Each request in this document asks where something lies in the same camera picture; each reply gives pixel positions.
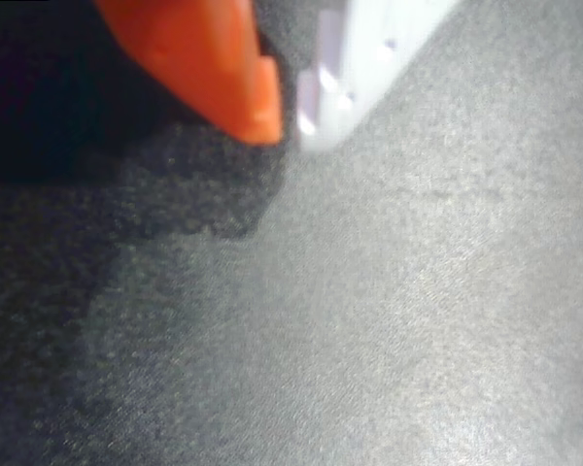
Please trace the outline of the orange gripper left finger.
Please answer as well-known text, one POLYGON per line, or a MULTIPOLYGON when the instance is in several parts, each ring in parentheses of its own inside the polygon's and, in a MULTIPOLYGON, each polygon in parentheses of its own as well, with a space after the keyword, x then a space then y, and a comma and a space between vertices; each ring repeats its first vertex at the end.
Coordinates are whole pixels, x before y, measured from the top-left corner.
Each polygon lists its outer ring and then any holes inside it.
POLYGON ((260 51, 252 2, 105 0, 95 6, 131 59, 222 132, 250 145, 282 140, 278 67, 260 51))

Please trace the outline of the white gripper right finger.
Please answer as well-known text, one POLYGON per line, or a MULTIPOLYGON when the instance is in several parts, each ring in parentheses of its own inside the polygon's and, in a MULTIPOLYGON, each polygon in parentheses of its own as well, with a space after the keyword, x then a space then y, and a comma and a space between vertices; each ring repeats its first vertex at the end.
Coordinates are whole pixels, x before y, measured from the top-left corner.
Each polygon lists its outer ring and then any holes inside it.
POLYGON ((459 4, 347 1, 320 11, 314 59, 296 84, 300 149, 333 150, 348 139, 459 4))

